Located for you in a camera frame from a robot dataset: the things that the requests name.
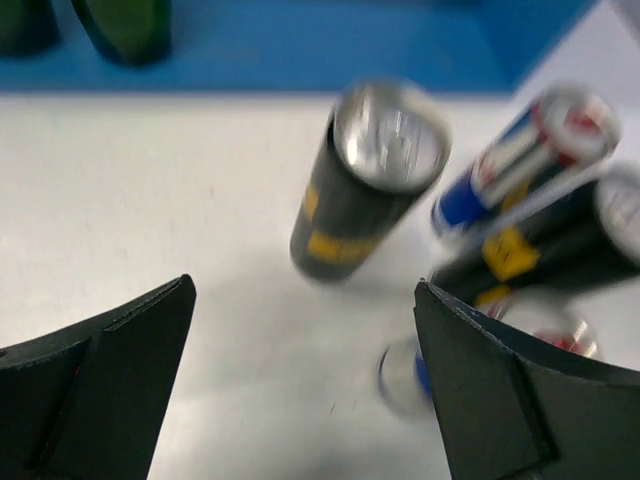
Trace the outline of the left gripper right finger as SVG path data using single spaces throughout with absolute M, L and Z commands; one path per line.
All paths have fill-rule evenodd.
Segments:
M 638 478 L 637 371 L 563 351 L 428 281 L 414 295 L 452 478 Z

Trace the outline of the green bottle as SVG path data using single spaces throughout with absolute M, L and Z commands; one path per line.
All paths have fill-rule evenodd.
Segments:
M 1 0 L 1 56 L 28 57 L 44 52 L 61 39 L 48 0 Z
M 111 63 L 142 67 L 171 54 L 170 1 L 73 0 L 72 6 L 94 48 Z

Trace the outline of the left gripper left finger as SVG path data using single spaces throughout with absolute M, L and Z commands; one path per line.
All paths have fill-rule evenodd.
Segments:
M 2 478 L 146 478 L 195 302 L 184 274 L 2 348 Z

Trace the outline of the black yellow can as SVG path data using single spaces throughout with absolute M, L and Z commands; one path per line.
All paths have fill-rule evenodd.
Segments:
M 527 288 L 582 294 L 639 275 L 639 174 L 621 165 L 484 240 L 430 281 L 473 307 Z
M 449 124 L 407 80 L 351 85 L 332 106 L 289 239 L 303 275 L 350 277 L 436 184 L 452 150 Z

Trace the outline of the silver blue can front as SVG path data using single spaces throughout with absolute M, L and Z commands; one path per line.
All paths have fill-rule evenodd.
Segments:
M 483 301 L 477 310 L 558 348 L 601 358 L 594 330 L 584 316 L 550 291 L 522 291 L 503 300 Z M 431 382 L 416 337 L 396 341 L 382 353 L 377 386 L 396 415 L 421 419 L 432 414 Z

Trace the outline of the silver blue can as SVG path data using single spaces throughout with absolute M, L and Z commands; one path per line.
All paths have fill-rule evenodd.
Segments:
M 483 301 L 477 310 L 558 348 L 601 358 L 594 330 L 584 316 L 550 291 L 522 291 L 503 300 Z M 416 337 L 396 341 L 382 353 L 377 386 L 396 415 L 421 419 L 432 414 L 431 382 Z
M 435 237 L 463 243 L 546 184 L 610 157 L 621 139 L 611 105 L 574 82 L 541 91 L 434 201 Z

